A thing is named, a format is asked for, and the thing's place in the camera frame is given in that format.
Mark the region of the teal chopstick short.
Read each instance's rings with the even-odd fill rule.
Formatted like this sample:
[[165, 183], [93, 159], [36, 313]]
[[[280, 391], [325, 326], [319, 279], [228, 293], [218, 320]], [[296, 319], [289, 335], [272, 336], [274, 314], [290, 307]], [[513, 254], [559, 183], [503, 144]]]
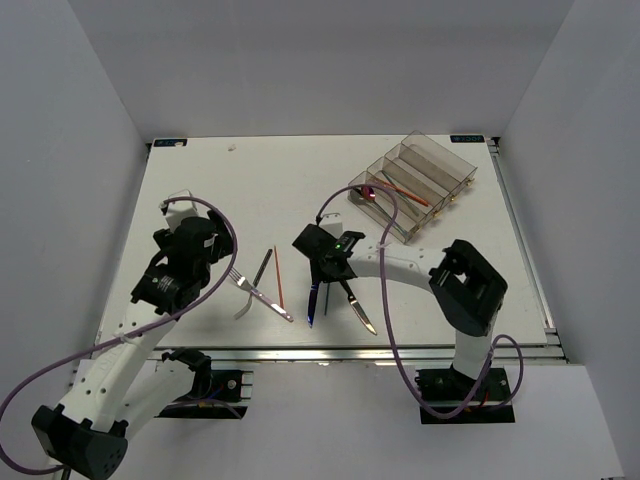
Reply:
[[388, 193], [387, 193], [388, 197], [395, 195], [399, 199], [403, 200], [404, 203], [406, 204], [406, 207], [410, 211], [412, 211], [415, 215], [418, 215], [421, 213], [421, 210], [418, 208], [418, 205], [422, 205], [423, 202], [419, 197], [388, 182], [381, 182], [380, 185], [383, 186], [386, 190], [388, 190]]

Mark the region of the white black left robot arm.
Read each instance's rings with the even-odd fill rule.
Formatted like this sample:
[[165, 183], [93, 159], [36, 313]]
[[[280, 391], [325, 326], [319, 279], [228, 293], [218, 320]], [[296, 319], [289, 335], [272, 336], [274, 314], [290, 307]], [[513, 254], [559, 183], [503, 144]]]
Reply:
[[55, 407], [41, 406], [31, 420], [45, 452], [88, 479], [110, 478], [145, 423], [171, 402], [202, 398], [211, 387], [210, 358], [185, 347], [164, 355], [150, 378], [133, 384], [159, 341], [200, 298], [212, 265], [237, 251], [233, 230], [214, 211], [170, 213], [167, 224], [153, 235], [158, 250], [131, 292], [115, 345]]

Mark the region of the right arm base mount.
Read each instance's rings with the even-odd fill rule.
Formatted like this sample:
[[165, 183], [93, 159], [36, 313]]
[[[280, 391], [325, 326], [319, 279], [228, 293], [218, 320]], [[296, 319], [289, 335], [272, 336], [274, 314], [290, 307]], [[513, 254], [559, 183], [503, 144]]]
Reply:
[[[457, 408], [474, 384], [473, 379], [452, 368], [417, 370], [414, 381], [421, 398], [442, 414]], [[513, 406], [505, 404], [498, 408], [510, 395], [505, 369], [491, 368], [468, 406], [456, 417], [442, 420], [420, 408], [420, 421], [422, 425], [513, 424], [516, 421]]]

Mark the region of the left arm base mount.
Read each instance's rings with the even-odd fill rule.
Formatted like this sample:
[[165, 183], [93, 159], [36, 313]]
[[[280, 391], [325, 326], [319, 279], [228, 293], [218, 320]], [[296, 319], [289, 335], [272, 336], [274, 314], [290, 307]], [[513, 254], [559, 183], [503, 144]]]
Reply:
[[161, 365], [180, 363], [192, 375], [191, 388], [166, 406], [158, 418], [241, 420], [252, 397], [254, 372], [236, 367], [215, 367], [203, 352], [180, 348], [164, 352]]

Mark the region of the black silver chopstick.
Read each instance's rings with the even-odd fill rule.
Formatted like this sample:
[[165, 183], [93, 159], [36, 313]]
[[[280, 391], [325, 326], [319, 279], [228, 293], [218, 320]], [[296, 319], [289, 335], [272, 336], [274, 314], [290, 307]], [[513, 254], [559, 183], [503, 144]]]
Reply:
[[273, 249], [269, 248], [266, 251], [266, 253], [264, 255], [264, 258], [262, 259], [262, 261], [260, 263], [260, 266], [258, 268], [258, 271], [256, 272], [256, 275], [254, 277], [253, 285], [255, 287], [257, 287], [259, 285], [259, 282], [260, 282], [262, 276], [264, 275], [264, 272], [265, 272], [267, 266], [269, 265], [269, 262], [270, 262], [270, 259], [271, 259], [272, 255], [273, 255]]

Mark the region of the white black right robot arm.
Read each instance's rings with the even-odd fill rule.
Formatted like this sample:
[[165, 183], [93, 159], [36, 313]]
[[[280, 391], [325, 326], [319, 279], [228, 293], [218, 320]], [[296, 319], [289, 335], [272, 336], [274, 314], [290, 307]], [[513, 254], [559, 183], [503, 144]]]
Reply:
[[484, 391], [495, 319], [508, 289], [506, 280], [468, 241], [456, 239], [443, 250], [367, 240], [356, 231], [336, 237], [307, 225], [292, 246], [308, 261], [311, 288], [307, 322], [314, 323], [319, 285], [356, 278], [379, 278], [434, 295], [455, 330], [453, 390], [472, 399]]

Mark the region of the black handled knife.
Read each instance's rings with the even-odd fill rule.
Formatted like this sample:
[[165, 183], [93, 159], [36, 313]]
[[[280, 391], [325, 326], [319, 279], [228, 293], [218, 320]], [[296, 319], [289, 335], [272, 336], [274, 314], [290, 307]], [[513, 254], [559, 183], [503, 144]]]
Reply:
[[348, 300], [352, 310], [354, 311], [355, 315], [359, 319], [359, 321], [362, 323], [364, 328], [370, 334], [376, 336], [377, 335], [377, 331], [376, 331], [375, 327], [373, 326], [373, 324], [369, 320], [366, 312], [364, 311], [363, 307], [361, 306], [360, 302], [358, 301], [355, 293], [353, 292], [353, 290], [349, 286], [348, 282], [346, 280], [341, 280], [340, 281], [340, 285], [344, 289], [344, 291], [345, 291], [345, 293], [347, 295], [347, 300]]

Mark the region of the teal chopstick long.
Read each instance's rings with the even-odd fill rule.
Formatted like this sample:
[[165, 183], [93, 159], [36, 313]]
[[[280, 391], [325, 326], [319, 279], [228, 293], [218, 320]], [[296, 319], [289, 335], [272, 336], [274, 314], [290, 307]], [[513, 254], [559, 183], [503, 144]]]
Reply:
[[331, 291], [331, 284], [327, 283], [326, 289], [325, 289], [325, 300], [324, 300], [324, 308], [323, 308], [324, 316], [328, 315], [329, 304], [330, 304], [330, 291]]

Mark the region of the pink handled fork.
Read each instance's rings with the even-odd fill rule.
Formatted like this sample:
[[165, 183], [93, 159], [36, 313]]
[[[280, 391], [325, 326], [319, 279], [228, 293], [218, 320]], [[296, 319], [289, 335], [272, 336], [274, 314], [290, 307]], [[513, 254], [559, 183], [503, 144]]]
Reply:
[[235, 285], [242, 291], [249, 294], [251, 299], [256, 299], [261, 302], [263, 305], [274, 311], [281, 318], [286, 320], [287, 322], [292, 323], [294, 318], [279, 304], [275, 301], [268, 298], [264, 293], [259, 291], [255, 286], [253, 286], [247, 278], [238, 272], [235, 268], [232, 268], [229, 272], [229, 277], [233, 280]]

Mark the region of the iridescent purple knife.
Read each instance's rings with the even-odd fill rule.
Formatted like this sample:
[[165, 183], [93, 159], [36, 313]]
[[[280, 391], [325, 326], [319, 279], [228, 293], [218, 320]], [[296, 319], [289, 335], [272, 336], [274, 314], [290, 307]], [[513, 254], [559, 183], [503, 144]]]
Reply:
[[320, 281], [313, 280], [309, 290], [307, 302], [307, 324], [310, 328], [312, 328], [314, 325], [320, 285]]

